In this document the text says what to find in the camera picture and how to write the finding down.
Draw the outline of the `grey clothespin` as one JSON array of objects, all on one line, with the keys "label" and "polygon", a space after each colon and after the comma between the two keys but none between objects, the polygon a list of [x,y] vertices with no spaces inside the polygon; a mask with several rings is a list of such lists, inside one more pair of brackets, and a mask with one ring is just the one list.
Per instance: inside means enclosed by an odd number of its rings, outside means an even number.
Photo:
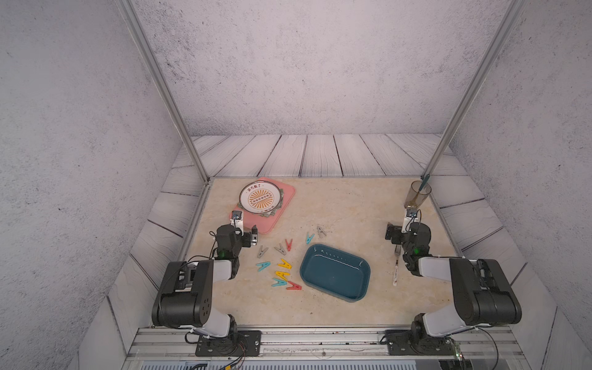
[{"label": "grey clothespin", "polygon": [[282,254],[283,256],[285,256],[288,252],[287,250],[283,247],[282,244],[279,244],[277,247],[274,248],[276,251],[278,251],[280,254]]},{"label": "grey clothespin", "polygon": [[321,227],[320,225],[317,226],[317,234],[319,235],[320,238],[327,237],[327,234],[326,234],[324,228]]},{"label": "grey clothespin", "polygon": [[260,246],[259,251],[257,253],[257,258],[261,259],[263,258],[263,256],[265,255],[265,253],[268,251],[268,248],[264,247],[264,246]]}]

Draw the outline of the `yellow clothespin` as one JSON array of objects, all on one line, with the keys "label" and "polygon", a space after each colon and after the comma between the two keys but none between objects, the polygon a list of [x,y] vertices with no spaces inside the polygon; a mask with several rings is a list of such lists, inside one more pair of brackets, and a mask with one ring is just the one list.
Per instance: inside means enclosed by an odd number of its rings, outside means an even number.
[{"label": "yellow clothespin", "polygon": [[291,274],[287,271],[276,271],[275,275],[283,281],[287,282]]},{"label": "yellow clothespin", "polygon": [[279,268],[285,268],[288,270],[292,269],[292,265],[290,263],[288,263],[286,260],[282,259],[282,262],[280,264],[278,264],[277,266],[279,266]]}]

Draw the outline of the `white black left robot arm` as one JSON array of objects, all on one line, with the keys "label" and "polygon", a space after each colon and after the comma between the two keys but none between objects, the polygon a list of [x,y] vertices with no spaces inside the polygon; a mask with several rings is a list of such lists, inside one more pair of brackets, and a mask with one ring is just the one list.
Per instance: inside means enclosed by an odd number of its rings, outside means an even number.
[{"label": "white black left robot arm", "polygon": [[188,329],[213,339],[235,339],[236,321],[214,308],[214,283],[237,276],[242,249],[257,244],[258,229],[244,231],[226,224],[211,234],[209,256],[196,255],[188,261],[174,261],[166,267],[151,317],[156,326]]}]

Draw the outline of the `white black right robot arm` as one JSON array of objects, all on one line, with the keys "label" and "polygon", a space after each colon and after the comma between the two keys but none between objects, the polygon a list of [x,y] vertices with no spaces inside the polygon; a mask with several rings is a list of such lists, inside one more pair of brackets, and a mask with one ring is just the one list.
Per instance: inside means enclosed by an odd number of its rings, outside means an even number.
[{"label": "white black right robot arm", "polygon": [[452,285],[452,304],[414,318],[409,330],[413,346],[434,347],[473,328],[521,321],[522,308],[498,261],[435,257],[430,254],[431,237],[431,229],[419,222],[405,227],[388,224],[385,232],[385,239],[402,249],[402,260],[412,275]]}]

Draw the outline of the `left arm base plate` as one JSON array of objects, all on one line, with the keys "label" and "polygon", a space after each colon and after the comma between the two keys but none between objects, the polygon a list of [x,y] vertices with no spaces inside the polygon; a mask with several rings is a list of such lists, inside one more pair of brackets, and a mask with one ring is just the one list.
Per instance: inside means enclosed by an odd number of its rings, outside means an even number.
[{"label": "left arm base plate", "polygon": [[197,357],[258,357],[261,350],[262,332],[258,330],[239,330],[226,338],[206,338],[197,341]]}]

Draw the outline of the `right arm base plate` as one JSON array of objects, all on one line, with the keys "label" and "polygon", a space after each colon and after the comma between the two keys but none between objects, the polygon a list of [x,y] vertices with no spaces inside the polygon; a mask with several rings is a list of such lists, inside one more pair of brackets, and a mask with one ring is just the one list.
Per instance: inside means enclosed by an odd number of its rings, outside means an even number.
[{"label": "right arm base plate", "polygon": [[456,348],[451,339],[435,338],[423,332],[387,330],[381,345],[386,345],[390,356],[455,356]]}]

